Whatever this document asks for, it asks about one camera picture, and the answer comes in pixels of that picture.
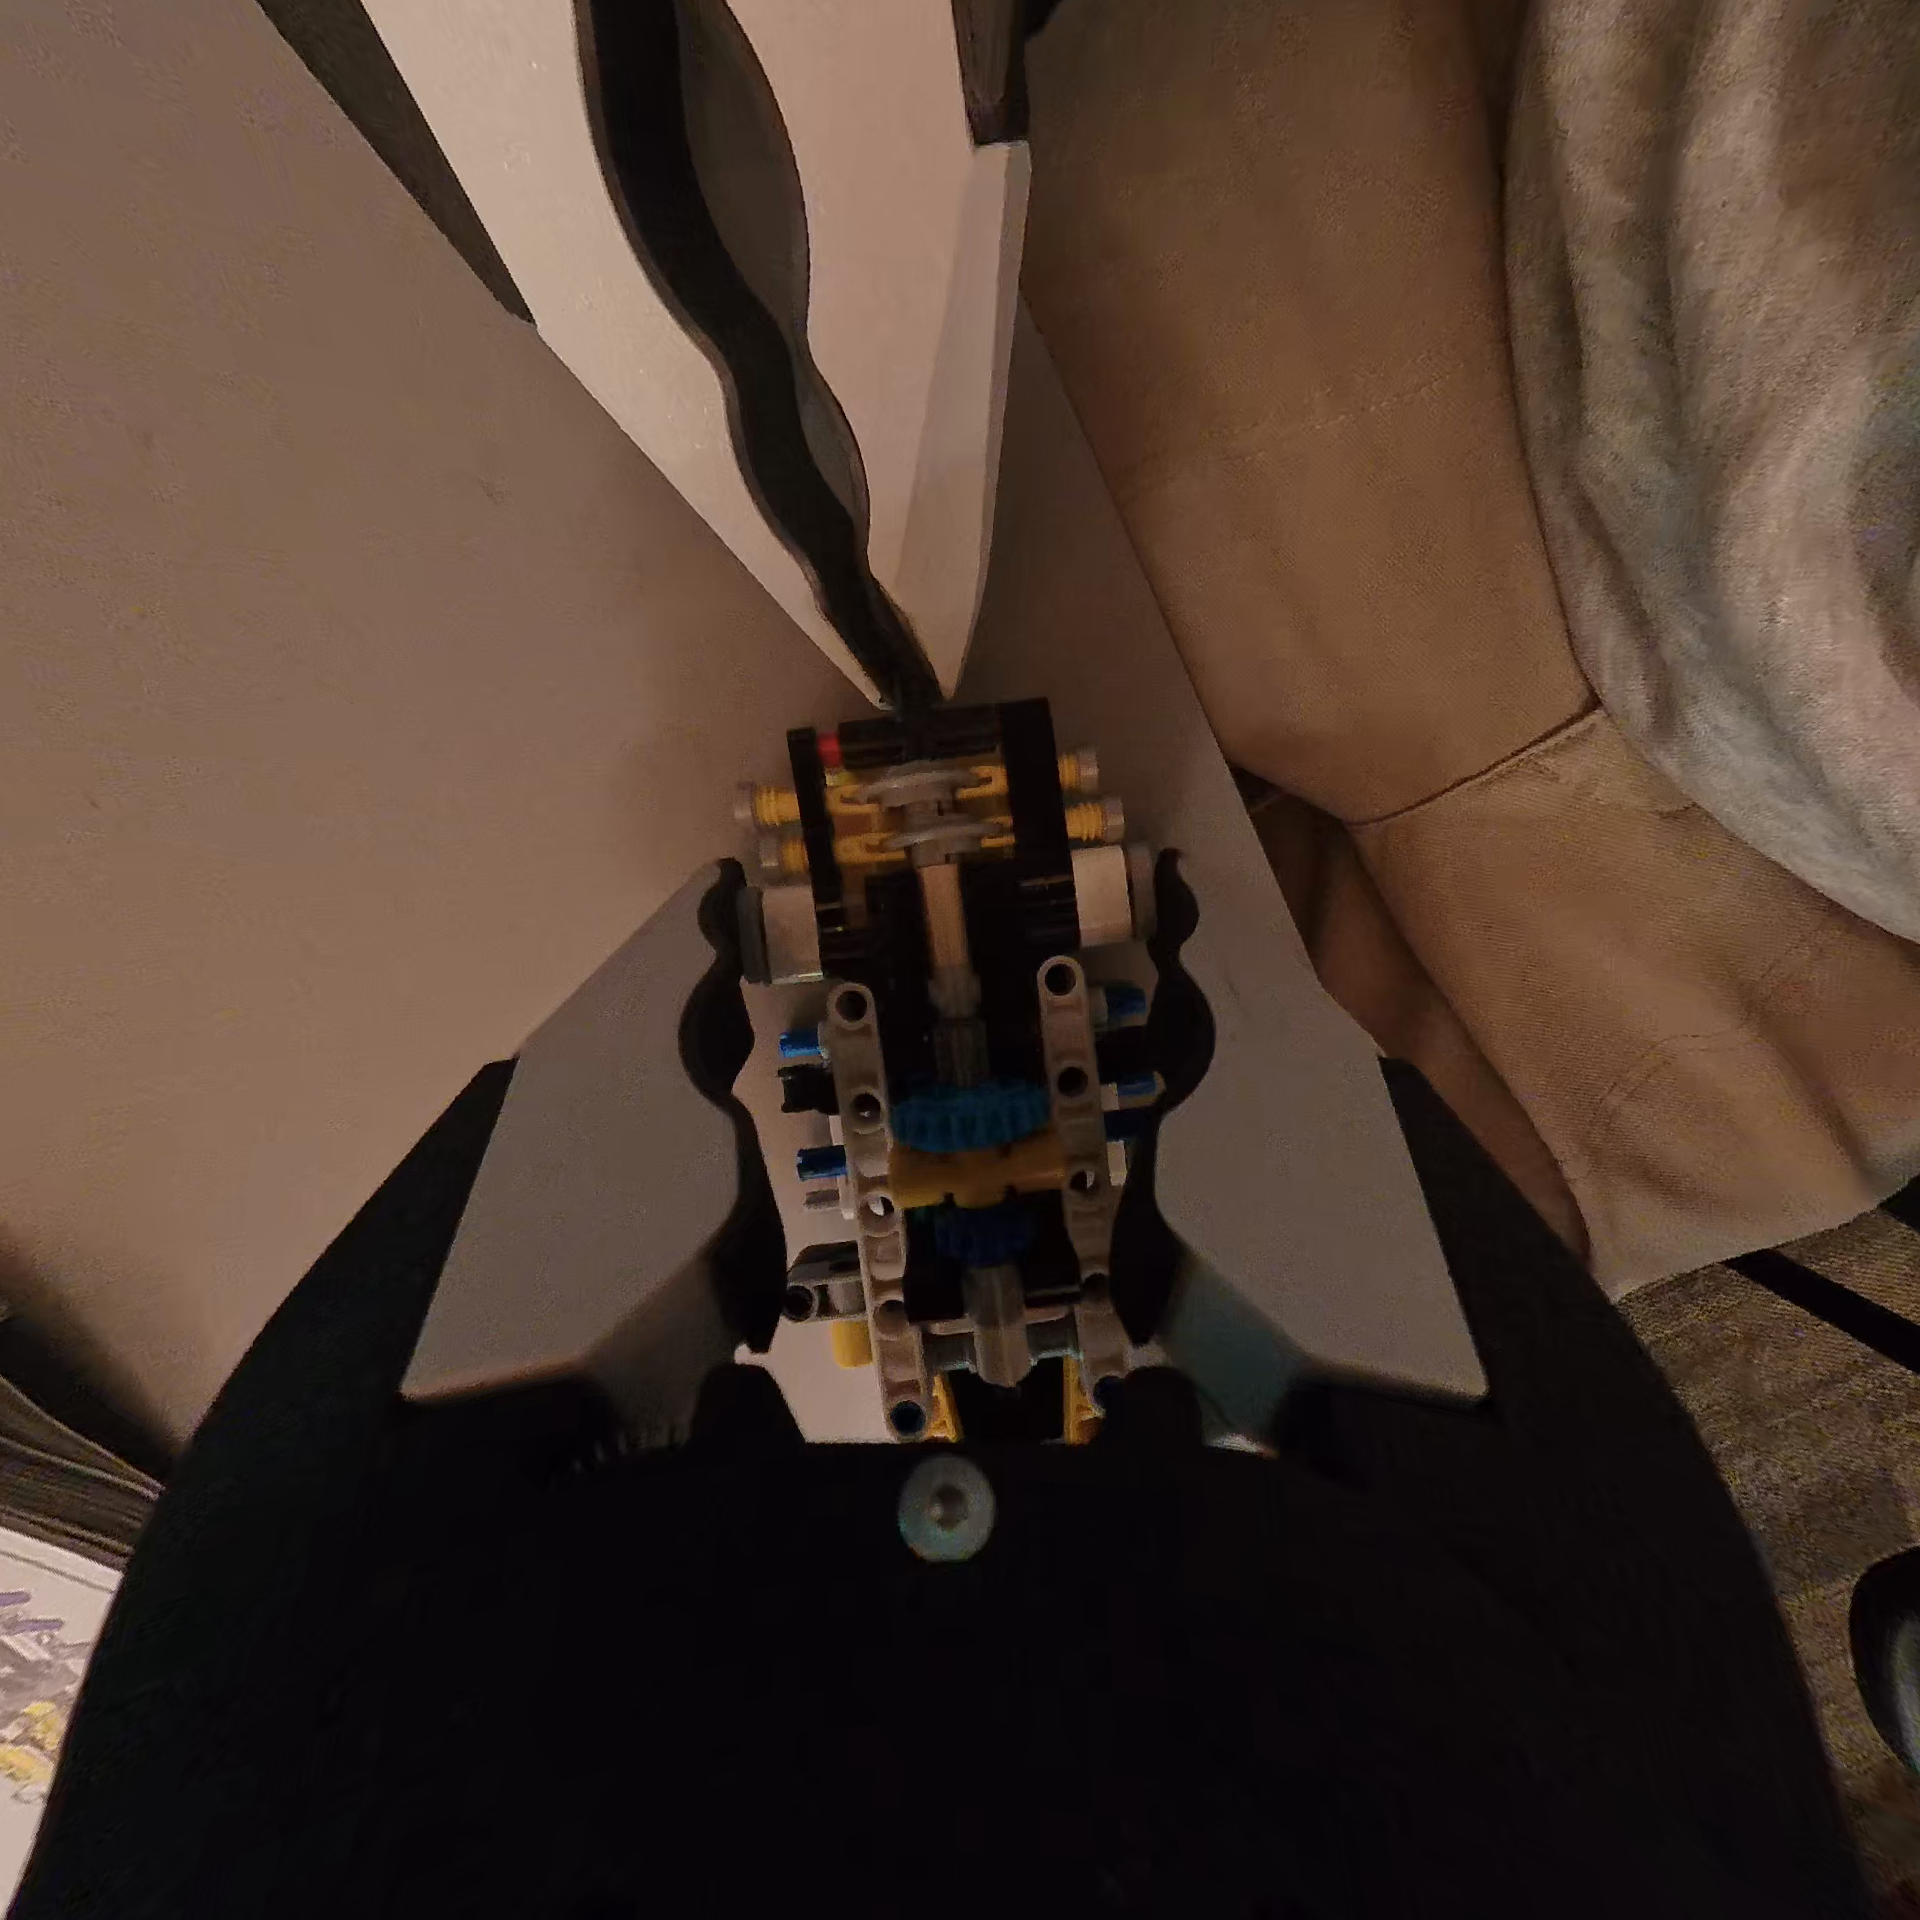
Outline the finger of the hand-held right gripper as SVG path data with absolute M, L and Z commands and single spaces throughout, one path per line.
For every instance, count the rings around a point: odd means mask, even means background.
M 918 706 L 808 348 L 800 167 L 731 4 L 368 13 L 547 348 L 852 683 Z
M 991 558 L 1030 181 L 1026 7 L 674 4 L 695 182 L 800 444 L 949 696 Z

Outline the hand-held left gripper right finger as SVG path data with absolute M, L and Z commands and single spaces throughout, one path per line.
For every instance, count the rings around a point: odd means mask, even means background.
M 1319 1384 L 1479 1405 L 1382 1055 L 1323 992 L 1277 885 L 1175 847 L 1155 883 L 1164 1093 L 1120 1231 L 1146 1346 L 1232 1450 L 1274 1445 Z

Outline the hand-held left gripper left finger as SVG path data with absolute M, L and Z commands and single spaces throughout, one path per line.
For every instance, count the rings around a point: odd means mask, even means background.
M 576 1383 L 693 1405 L 731 1363 L 712 1252 L 741 1199 L 733 1082 L 688 1039 L 743 1014 L 728 856 L 695 870 L 528 1035 L 400 1383 L 411 1403 Z

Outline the lego crane model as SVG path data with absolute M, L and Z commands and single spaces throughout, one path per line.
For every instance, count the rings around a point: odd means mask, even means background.
M 750 976 L 778 1037 L 789 1168 L 826 1239 L 783 1317 L 871 1378 L 899 1445 L 1084 1446 L 1146 1343 L 1116 1303 L 1120 1218 L 1165 1082 L 1159 856 L 1045 700 L 796 727 L 733 814 Z

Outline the lego instruction booklet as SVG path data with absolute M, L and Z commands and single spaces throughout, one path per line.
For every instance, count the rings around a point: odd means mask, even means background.
M 61 1746 L 159 1478 L 109 1412 L 13 1342 L 2 1378 L 2 1884 L 29 1858 Z

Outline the person's tan trousers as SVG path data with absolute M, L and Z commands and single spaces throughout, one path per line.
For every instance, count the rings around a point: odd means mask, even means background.
M 1917 973 L 1576 668 L 1504 326 L 1527 13 L 1058 4 L 1024 299 L 1323 984 L 1622 1292 L 1908 1183 Z

